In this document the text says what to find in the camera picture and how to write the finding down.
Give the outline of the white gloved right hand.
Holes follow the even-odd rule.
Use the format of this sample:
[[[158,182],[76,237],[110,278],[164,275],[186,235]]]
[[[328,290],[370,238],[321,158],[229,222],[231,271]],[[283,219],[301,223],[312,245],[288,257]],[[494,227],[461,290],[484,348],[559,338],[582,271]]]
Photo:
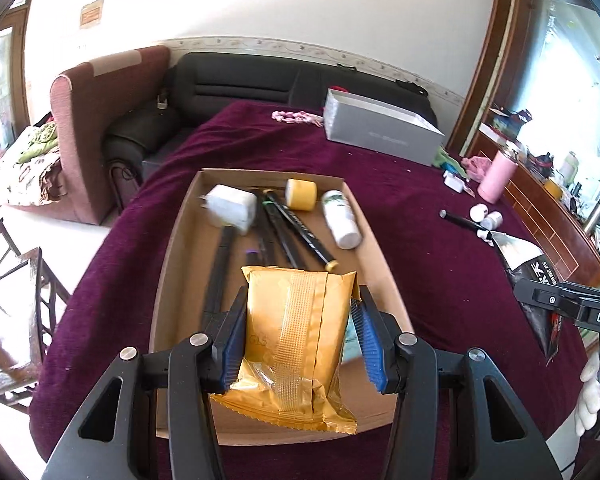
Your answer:
[[[578,395],[577,406],[574,410],[574,431],[582,437],[591,430],[598,421],[600,412],[600,352],[590,356],[580,374],[582,388]]]

